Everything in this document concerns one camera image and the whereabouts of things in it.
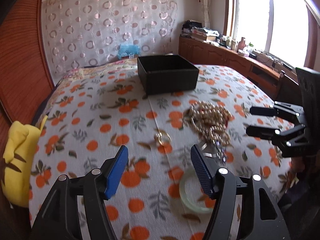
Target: wooden desk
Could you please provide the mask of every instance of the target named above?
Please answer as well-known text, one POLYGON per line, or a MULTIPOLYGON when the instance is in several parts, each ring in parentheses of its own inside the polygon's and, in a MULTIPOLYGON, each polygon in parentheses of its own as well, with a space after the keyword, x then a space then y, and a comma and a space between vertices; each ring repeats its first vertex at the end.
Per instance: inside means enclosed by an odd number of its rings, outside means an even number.
POLYGON ((239 55, 234 50, 180 37, 179 55, 193 64, 230 67, 256 84, 271 98, 277 91, 279 73, 253 58, 239 55))

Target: open black box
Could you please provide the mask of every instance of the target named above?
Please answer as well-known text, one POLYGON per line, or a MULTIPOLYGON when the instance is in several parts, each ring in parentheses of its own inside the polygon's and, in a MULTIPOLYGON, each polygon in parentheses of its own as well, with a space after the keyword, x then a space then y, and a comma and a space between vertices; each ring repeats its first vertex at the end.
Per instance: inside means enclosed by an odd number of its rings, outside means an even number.
POLYGON ((138 57, 138 75, 147 95, 192 90, 199 70, 179 55, 138 57))

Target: bedspread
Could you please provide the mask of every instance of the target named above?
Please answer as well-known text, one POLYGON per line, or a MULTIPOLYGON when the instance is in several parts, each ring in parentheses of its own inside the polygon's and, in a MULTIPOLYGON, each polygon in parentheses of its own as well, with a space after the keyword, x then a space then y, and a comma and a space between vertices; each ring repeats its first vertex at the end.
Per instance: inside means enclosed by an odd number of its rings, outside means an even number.
MULTIPOLYGON (((127 62, 128 68, 115 64, 69 74, 48 103, 49 119, 30 177, 31 224, 60 174, 84 176, 126 145, 129 163, 116 195, 105 202, 118 239, 202 239, 210 214, 188 210, 179 193, 179 181, 192 166, 190 148, 199 142, 187 110, 199 100, 225 106, 233 115, 226 168, 240 176, 260 174, 276 199, 283 195, 293 179, 290 159, 282 158, 271 142, 248 137, 245 128, 259 124, 283 130, 292 124, 249 113, 251 106, 273 103, 259 88, 228 67, 199 65, 195 90, 147 97, 136 62, 127 62), (170 145, 156 145, 153 136, 158 130, 171 136, 170 145)), ((214 206, 199 182, 188 187, 187 194, 199 205, 214 206)), ((78 206, 83 238, 90 239, 81 198, 78 206)), ((237 198, 231 239, 236 237, 240 212, 237 198)))

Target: bottle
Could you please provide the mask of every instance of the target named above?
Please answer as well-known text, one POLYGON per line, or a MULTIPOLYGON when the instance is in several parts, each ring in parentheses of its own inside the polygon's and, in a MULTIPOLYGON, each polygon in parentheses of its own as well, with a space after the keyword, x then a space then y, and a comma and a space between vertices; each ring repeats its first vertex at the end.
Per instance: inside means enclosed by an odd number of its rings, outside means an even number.
POLYGON ((236 50, 236 40, 232 40, 232 41, 231 41, 231 46, 230 46, 230 48, 231 48, 232 50, 236 50))
POLYGON ((231 47, 231 37, 227 38, 227 47, 231 47))
POLYGON ((241 41, 238 43, 237 51, 243 50, 247 45, 245 44, 245 38, 241 37, 241 41))

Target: gold ring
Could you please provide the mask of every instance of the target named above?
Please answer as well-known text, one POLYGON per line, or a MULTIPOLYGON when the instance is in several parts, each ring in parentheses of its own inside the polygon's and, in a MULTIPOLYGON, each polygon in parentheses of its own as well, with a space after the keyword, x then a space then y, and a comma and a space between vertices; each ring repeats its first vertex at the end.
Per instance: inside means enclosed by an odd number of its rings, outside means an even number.
POLYGON ((171 137, 169 134, 167 133, 164 133, 164 132, 160 132, 160 133, 157 133, 155 136, 154 136, 154 139, 156 142, 158 142, 159 144, 161 144, 162 146, 165 146, 166 144, 170 143, 171 142, 171 137))

